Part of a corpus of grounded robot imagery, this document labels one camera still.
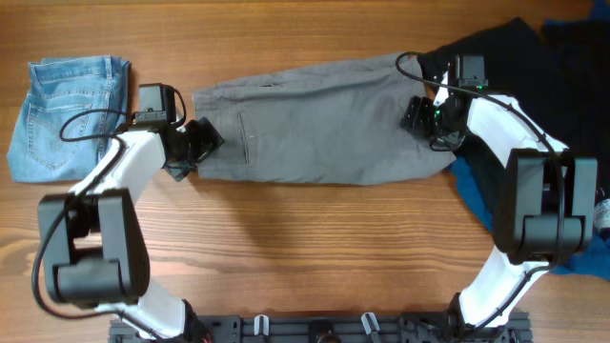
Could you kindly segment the grey shorts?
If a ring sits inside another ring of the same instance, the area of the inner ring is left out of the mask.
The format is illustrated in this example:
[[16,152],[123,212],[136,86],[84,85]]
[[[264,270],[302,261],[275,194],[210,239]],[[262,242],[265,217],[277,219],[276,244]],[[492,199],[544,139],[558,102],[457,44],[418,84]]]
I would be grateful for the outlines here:
[[399,122],[425,89],[415,59],[382,55],[243,77],[193,93],[225,142],[200,177],[375,185],[426,178],[455,161]]

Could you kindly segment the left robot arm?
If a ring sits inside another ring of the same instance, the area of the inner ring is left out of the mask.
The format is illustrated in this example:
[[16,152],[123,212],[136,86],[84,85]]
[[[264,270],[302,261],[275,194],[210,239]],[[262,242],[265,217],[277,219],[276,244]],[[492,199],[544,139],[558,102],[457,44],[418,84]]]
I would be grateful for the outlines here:
[[109,138],[109,155],[85,179],[38,205],[35,301],[55,317],[63,314],[47,298],[81,309],[67,319],[112,314],[148,341],[212,341],[192,306],[151,280],[134,205],[159,170],[181,181],[223,138],[207,118],[180,128],[165,118],[124,123]]

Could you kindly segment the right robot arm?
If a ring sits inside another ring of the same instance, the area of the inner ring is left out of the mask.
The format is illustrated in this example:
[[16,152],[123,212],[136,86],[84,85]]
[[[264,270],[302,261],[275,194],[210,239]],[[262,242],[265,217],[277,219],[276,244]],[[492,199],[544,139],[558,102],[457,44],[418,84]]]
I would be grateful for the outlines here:
[[436,86],[435,98],[410,100],[400,126],[433,151],[455,151],[476,136],[505,170],[495,247],[440,327],[448,342],[482,340],[505,328],[534,282],[590,244],[598,164],[571,154],[514,98],[490,92],[480,55],[457,56]]

